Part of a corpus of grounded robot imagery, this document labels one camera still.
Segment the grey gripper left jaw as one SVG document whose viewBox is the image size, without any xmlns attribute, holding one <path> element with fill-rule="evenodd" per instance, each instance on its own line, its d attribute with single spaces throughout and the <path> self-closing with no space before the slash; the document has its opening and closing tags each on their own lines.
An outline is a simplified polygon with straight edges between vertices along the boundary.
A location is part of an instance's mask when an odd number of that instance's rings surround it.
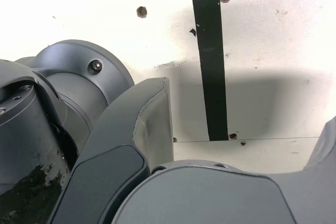
<svg viewBox="0 0 336 224">
<path fill-rule="evenodd" d="M 102 113 L 71 171 L 50 223 L 111 223 L 151 168 L 173 160 L 168 78 L 146 79 Z"/>
</svg>

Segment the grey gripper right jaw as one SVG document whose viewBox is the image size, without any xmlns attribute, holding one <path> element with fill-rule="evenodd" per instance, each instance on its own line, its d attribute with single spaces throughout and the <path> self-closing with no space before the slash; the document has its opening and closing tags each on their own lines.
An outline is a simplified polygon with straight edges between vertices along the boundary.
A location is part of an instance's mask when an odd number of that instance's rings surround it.
<svg viewBox="0 0 336 224">
<path fill-rule="evenodd" d="M 113 223 L 335 223 L 335 120 L 301 171 L 256 174 L 204 161 L 169 166 L 131 192 Z"/>
</svg>

